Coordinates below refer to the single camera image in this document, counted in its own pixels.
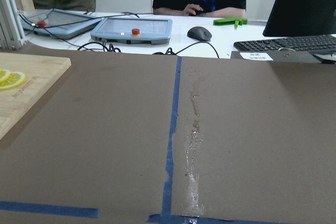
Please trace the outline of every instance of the water spill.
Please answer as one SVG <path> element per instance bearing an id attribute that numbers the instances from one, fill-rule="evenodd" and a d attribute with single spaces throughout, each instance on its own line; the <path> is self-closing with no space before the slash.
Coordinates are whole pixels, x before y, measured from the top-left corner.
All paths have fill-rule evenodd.
<path id="1" fill-rule="evenodd" d="M 197 224 L 197 218 L 185 217 L 183 224 Z"/>
<path id="2" fill-rule="evenodd" d="M 190 92 L 190 100 L 193 105 L 194 116 L 191 130 L 187 130 L 185 141 L 185 156 L 187 164 L 188 192 L 187 200 L 189 208 L 187 210 L 188 216 L 200 216 L 204 214 L 204 206 L 199 204 L 198 181 L 199 174 L 195 172 L 196 167 L 196 153 L 199 149 L 203 135 L 201 133 L 201 111 L 199 109 L 200 86 L 205 81 L 205 77 L 199 77 L 193 84 L 193 90 Z M 189 218 L 188 223 L 197 223 L 197 219 Z"/>

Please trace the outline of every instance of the person's hand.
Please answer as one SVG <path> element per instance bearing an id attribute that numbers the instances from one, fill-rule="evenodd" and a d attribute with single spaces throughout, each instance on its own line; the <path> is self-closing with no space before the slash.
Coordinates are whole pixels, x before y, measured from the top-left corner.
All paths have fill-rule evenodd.
<path id="1" fill-rule="evenodd" d="M 200 5 L 188 4 L 182 11 L 182 16 L 196 16 L 196 12 L 202 12 Z"/>

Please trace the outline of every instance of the keyboard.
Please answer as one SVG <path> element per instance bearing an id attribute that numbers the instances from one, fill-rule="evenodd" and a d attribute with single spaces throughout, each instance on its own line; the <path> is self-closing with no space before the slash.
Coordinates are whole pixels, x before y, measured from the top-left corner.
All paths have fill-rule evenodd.
<path id="1" fill-rule="evenodd" d="M 234 47 L 239 51 L 290 49 L 295 51 L 308 51 L 314 54 L 331 54 L 336 52 L 336 37 L 333 37 L 332 35 L 316 35 L 307 37 L 239 41 L 234 43 Z"/>

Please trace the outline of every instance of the mouse cable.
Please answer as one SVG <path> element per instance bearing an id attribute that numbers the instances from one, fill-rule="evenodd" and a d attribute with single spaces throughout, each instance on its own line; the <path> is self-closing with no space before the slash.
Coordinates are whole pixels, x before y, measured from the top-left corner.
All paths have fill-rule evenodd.
<path id="1" fill-rule="evenodd" d="M 178 51 L 178 52 L 176 53 L 176 55 L 179 54 L 180 52 L 186 50 L 187 48 L 189 48 L 189 47 L 191 47 L 191 46 L 193 46 L 193 45 L 199 44 L 199 43 L 205 43 L 205 44 L 210 45 L 210 46 L 214 49 L 214 51 L 215 51 L 215 53 L 216 53 L 216 55 L 217 55 L 217 58 L 219 59 L 219 55 L 218 55 L 217 50 L 214 48 L 213 45 L 211 45 L 209 42 L 206 42 L 206 41 L 198 41 L 198 42 L 196 42 L 196 43 L 193 43 L 193 44 L 191 44 L 191 45 L 189 45 L 189 46 L 183 48 L 182 50 Z"/>

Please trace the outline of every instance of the white desk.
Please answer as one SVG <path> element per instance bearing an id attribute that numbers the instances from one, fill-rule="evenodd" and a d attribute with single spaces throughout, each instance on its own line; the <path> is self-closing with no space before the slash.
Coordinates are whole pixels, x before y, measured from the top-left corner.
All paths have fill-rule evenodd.
<path id="1" fill-rule="evenodd" d="M 106 13 L 95 13 L 95 16 L 107 16 L 113 14 Z M 212 39 L 210 43 L 217 50 L 220 58 L 230 58 L 231 51 L 236 49 L 233 47 L 233 43 L 242 40 L 255 40 L 264 39 L 262 35 L 264 26 L 263 25 L 243 25 L 239 26 L 237 29 L 234 25 L 226 26 L 214 26 L 214 18 L 206 17 L 180 17 L 180 16 L 162 16 L 162 15 L 140 15 L 142 18 L 157 18 L 157 19 L 172 19 L 173 28 L 172 36 L 168 45 L 150 45 L 150 44 L 137 44 L 137 45 L 127 45 L 122 43 L 114 42 L 114 47 L 120 48 L 122 52 L 130 54 L 153 54 L 155 52 L 166 52 L 166 50 L 171 47 L 174 52 L 178 52 L 183 48 L 197 42 L 195 39 L 187 37 L 187 32 L 190 28 L 194 26 L 203 26 L 207 28 L 211 34 Z M 30 42 L 52 49 L 70 49 L 77 50 L 78 47 L 71 46 L 70 44 L 52 39 L 44 36 L 37 36 L 34 34 L 29 34 L 26 36 L 27 40 Z M 77 36 L 71 40 L 70 43 L 82 46 L 87 42 L 94 41 L 90 37 L 90 32 L 86 32 L 80 36 Z M 92 45 L 91 48 L 97 48 L 99 46 Z M 179 56 L 192 56 L 192 57 L 204 57 L 204 58 L 216 58 L 217 55 L 213 48 L 207 44 L 194 45 L 187 50 L 181 52 Z"/>

